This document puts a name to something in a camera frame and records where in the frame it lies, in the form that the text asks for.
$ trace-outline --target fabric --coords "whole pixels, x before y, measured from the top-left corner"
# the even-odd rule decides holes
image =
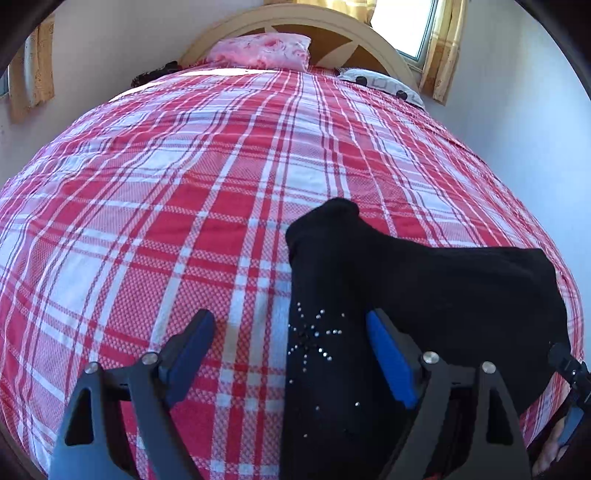
[[[146,83],[153,82],[154,80],[170,75],[171,73],[180,72],[183,68],[178,64],[177,61],[169,61],[163,67],[150,72],[141,73],[131,81],[131,87],[137,88],[145,85]]]
[[[311,39],[296,33],[260,33],[217,42],[206,61],[250,69],[288,69],[305,72]]]
[[[377,479],[406,430],[409,412],[365,333],[371,310],[448,364],[492,361],[518,414],[554,374],[550,346],[568,344],[556,272],[540,249],[426,247],[380,233],[345,199],[296,220],[285,239],[281,479]]]
[[[421,76],[421,93],[445,105],[460,56],[467,0],[439,0],[427,59]]]
[[[355,0],[354,2],[350,0],[265,0],[264,4],[315,5],[336,10],[369,25],[375,11],[376,0]]]
[[[541,248],[573,355],[580,297],[536,219],[471,150],[405,102],[335,73],[203,65],[82,115],[0,190],[0,408],[46,468],[89,360],[132,364],[217,319],[172,410],[206,479],[278,478],[291,268],[288,225],[332,197],[431,247]],[[556,376],[521,416],[527,443],[567,394]],[[126,428],[153,478],[134,416]]]
[[[383,73],[372,72],[365,69],[339,69],[339,80],[354,82],[367,88],[373,88],[390,95],[397,96],[411,105],[425,109],[421,96],[400,80],[384,75]]]
[[[53,88],[54,15],[45,19],[18,50],[8,66],[11,119],[22,122],[31,109],[51,100]]]

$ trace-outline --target dark clothing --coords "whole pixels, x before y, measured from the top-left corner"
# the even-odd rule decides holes
[[[569,345],[542,250],[425,247],[376,231],[345,199],[304,215],[285,237],[292,292],[282,480],[375,479],[402,435],[408,414],[368,342],[370,310],[382,308],[448,364],[496,364],[518,414],[553,374],[550,343]]]

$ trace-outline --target metal bolt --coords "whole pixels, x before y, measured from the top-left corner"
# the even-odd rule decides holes
[[[142,356],[142,363],[144,365],[154,365],[158,361],[158,354],[155,352],[148,352]]]
[[[496,365],[492,362],[484,362],[482,364],[482,370],[486,374],[493,374],[496,372]]]
[[[86,364],[86,366],[84,367],[84,373],[90,375],[90,374],[95,373],[98,369],[99,369],[98,362],[90,362],[89,364]]]
[[[440,360],[440,357],[435,352],[425,352],[423,353],[423,361],[429,365],[435,365]]]

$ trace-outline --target window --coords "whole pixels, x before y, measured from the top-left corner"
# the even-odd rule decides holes
[[[422,69],[437,0],[378,0],[371,25],[411,66]]]
[[[4,72],[0,77],[0,97],[8,93],[8,72]]]

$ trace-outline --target floral pillowcase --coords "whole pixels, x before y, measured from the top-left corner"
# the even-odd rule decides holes
[[[288,69],[305,72],[310,61],[311,39],[296,33],[261,33],[217,42],[208,62],[224,62],[250,69]]]

